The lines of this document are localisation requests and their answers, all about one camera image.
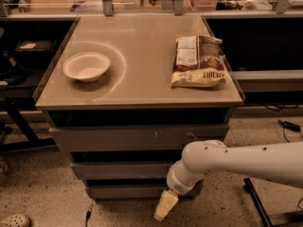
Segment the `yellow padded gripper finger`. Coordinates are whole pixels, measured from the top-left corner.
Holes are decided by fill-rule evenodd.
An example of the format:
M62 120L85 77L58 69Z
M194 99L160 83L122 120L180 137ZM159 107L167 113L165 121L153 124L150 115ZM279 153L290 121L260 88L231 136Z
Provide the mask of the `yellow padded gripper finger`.
M162 221L179 201L172 190L164 190L155 209L154 218Z

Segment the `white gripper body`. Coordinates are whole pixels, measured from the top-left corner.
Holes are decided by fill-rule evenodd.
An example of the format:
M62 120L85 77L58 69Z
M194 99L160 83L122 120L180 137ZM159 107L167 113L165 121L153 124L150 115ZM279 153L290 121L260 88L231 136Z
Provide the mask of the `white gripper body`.
M167 186L175 194L184 196L203 178L203 173L192 172L182 160L179 160L169 168Z

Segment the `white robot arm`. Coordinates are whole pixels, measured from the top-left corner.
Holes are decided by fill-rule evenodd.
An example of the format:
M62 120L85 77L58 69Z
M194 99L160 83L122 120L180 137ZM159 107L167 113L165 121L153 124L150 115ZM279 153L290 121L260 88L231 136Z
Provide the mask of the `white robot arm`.
M191 191L205 175L228 171L264 181L303 187L303 143L279 143L229 148L219 140L187 144L181 159L167 175L154 218L163 220L181 196Z

